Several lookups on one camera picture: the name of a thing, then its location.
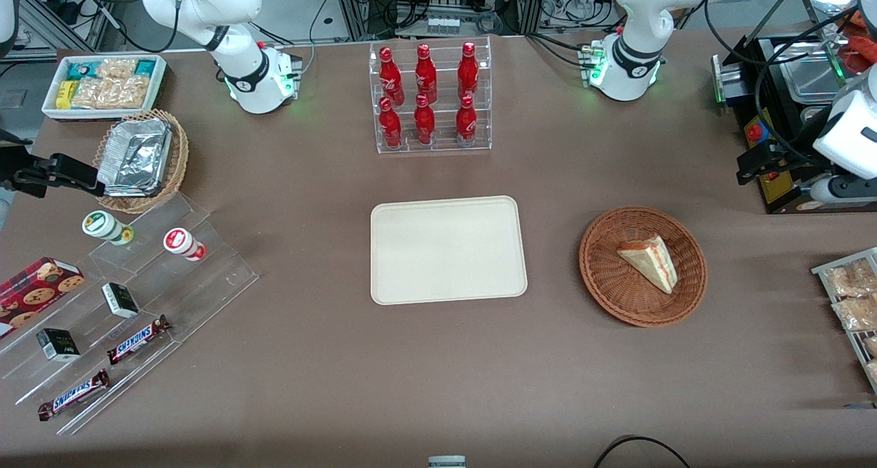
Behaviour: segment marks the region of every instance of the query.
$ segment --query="floor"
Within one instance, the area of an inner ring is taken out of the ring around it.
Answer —
[[[775,0],[724,0],[711,6],[711,18],[717,27],[753,27],[770,9]],[[325,7],[317,14],[323,0],[262,0],[262,12],[255,22],[272,33],[292,40],[307,43],[311,22],[313,31],[310,37],[317,42],[332,42],[347,39],[347,30],[341,18],[338,0],[327,0]],[[120,5],[115,16],[122,19],[128,34],[144,47],[161,47],[170,35],[169,29],[152,21],[141,3]],[[786,0],[771,19],[771,25],[791,25],[807,21],[801,0]],[[689,21],[689,29],[705,28],[704,12],[699,11]],[[253,28],[257,39],[271,40]],[[129,49],[116,32],[108,32],[101,48],[106,51]],[[172,49],[193,49],[198,47],[184,35],[178,35]],[[46,95],[48,84],[54,72],[54,65],[29,63],[18,65],[0,79],[0,97],[11,90],[26,90],[22,106],[13,109],[0,109],[0,127],[21,137],[35,138],[42,124],[40,106]],[[12,196],[0,190],[0,199],[12,200]],[[3,227],[3,209],[0,209],[0,228]]]

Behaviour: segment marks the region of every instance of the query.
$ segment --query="transparent display stand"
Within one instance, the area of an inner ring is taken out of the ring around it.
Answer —
[[[478,90],[474,94],[473,108],[478,114],[475,124],[475,141],[470,147],[457,144],[457,111],[460,109],[460,97],[457,94],[457,67],[463,55],[463,43],[472,41],[475,44],[475,59],[478,62]],[[491,81],[491,40],[489,38],[460,38],[429,40],[430,55],[436,65],[438,74],[438,101],[432,104],[436,117],[435,141],[430,146],[423,146],[417,140],[417,128],[414,124],[414,111],[417,96],[417,81],[414,69],[417,67],[417,48],[410,46],[410,41],[395,40],[372,43],[369,49],[369,83],[372,87],[372,112],[375,115],[375,143],[378,153],[439,153],[465,152],[471,150],[491,149],[493,146],[493,124],[491,109],[493,107]],[[393,60],[402,72],[402,88],[405,91],[405,103],[395,111],[402,121],[402,147],[389,149],[381,132],[378,115],[381,109],[378,100],[383,96],[381,87],[381,59],[378,50],[390,47]]]
[[[74,434],[162,362],[211,317],[258,278],[235,249],[225,243],[207,220],[207,213],[181,193],[143,213],[131,223],[134,240],[116,247],[103,243],[78,262],[86,283],[66,299],[28,321],[26,328],[0,341],[3,389],[16,405],[34,412],[44,402],[94,377],[101,369],[110,389],[94,393],[45,422],[57,434]],[[164,249],[162,238],[174,227],[186,228],[207,247],[198,262]],[[131,291],[140,308],[133,319],[110,312],[101,287],[114,282]],[[172,328],[159,334],[134,355],[110,365],[107,350],[165,315]],[[46,359],[35,334],[42,328],[68,330],[82,354],[73,362]]]

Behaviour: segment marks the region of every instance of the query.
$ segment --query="wicker basket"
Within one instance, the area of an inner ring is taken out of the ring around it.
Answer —
[[[667,295],[616,252],[626,241],[655,234],[667,244],[679,282]],[[707,287],[704,252],[692,234],[667,213],[626,206],[600,215],[579,246],[579,269],[594,299],[611,315],[643,328],[676,324],[701,303]]]
[[[131,214],[141,214],[152,206],[157,205],[166,199],[167,196],[175,193],[180,189],[182,178],[186,174],[186,162],[188,161],[188,138],[186,131],[180,127],[180,122],[173,118],[170,113],[162,110],[150,110],[146,113],[138,113],[125,117],[122,121],[145,121],[145,119],[163,119],[173,126],[173,137],[171,138],[171,149],[167,156],[167,168],[165,169],[164,186],[156,196],[153,197],[98,197],[97,202],[101,206],[114,211],[128,212]],[[103,159],[103,149],[107,145],[107,139],[110,137],[110,131],[103,135],[101,145],[97,148],[97,155],[91,162],[97,168]]]

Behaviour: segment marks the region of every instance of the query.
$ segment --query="red bottle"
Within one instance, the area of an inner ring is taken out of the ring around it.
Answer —
[[[399,149],[402,147],[402,122],[399,121],[399,115],[393,110],[393,103],[388,97],[381,97],[378,103],[381,106],[378,121],[381,122],[381,132],[386,141],[386,147]]]
[[[478,115],[472,108],[472,101],[472,95],[460,99],[460,109],[457,111],[457,144],[460,147],[470,147],[475,143],[475,121]]]
[[[417,92],[425,94],[430,103],[435,103],[439,99],[439,81],[436,78],[436,65],[430,58],[430,46],[425,43],[417,45],[414,75],[417,77]]]
[[[436,116],[430,108],[430,100],[425,93],[417,95],[417,109],[414,111],[414,122],[417,124],[417,140],[423,146],[432,144],[436,131]]]
[[[475,61],[475,44],[463,43],[463,59],[457,68],[457,94],[463,99],[467,93],[474,95],[478,90],[478,62]]]
[[[383,47],[378,53],[381,56],[381,87],[384,95],[393,100],[393,105],[402,106],[405,103],[405,91],[402,90],[402,73],[393,62],[393,51],[389,47]]]

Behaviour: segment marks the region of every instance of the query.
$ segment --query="table surface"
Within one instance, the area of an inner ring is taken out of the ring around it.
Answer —
[[[877,245],[872,214],[768,216],[740,187],[742,134],[715,105],[710,34],[685,31],[648,94],[617,103],[523,38],[493,38],[494,149],[379,156],[367,44],[319,47],[301,99],[242,112],[207,53],[168,53],[162,107],[191,143],[182,190],[262,275],[75,436],[0,384],[0,465],[592,465],[621,434],[693,466],[867,466],[877,412],[809,268]],[[47,119],[37,153],[90,160],[105,123]],[[529,288],[514,299],[377,306],[369,215],[386,202],[508,195]],[[642,330],[606,314],[576,252],[617,206],[669,212],[697,237],[700,308]],[[0,274],[97,245],[72,190],[16,196]],[[604,466],[674,466],[626,444]]]

